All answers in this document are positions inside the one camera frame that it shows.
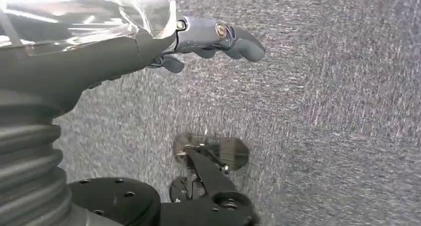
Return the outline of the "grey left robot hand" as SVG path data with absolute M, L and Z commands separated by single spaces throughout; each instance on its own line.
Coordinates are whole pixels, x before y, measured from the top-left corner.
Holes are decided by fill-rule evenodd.
M 52 119 L 81 93 L 143 68 L 180 72 L 174 54 L 265 55 L 249 32 L 179 16 L 174 0 L 0 0 L 0 116 Z

